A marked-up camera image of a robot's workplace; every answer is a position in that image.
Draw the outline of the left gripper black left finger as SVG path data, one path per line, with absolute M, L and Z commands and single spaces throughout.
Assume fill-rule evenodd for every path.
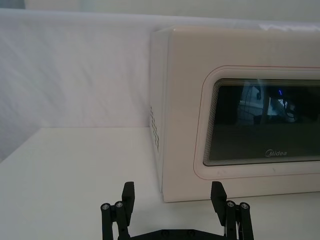
M 117 224 L 118 239 L 129 240 L 130 235 L 128 226 L 131 222 L 131 216 L 135 202 L 135 186 L 133 181 L 124 184 L 121 200 L 114 205 L 103 203 L 100 206 L 101 211 L 101 230 L 103 240 L 113 240 L 113 223 Z

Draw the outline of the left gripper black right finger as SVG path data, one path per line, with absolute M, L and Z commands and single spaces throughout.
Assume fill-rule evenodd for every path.
M 248 203 L 236 204 L 234 201 L 228 200 L 223 184 L 219 181 L 211 183 L 210 200 L 220 225 L 224 227 L 224 237 L 227 240 L 254 239 Z

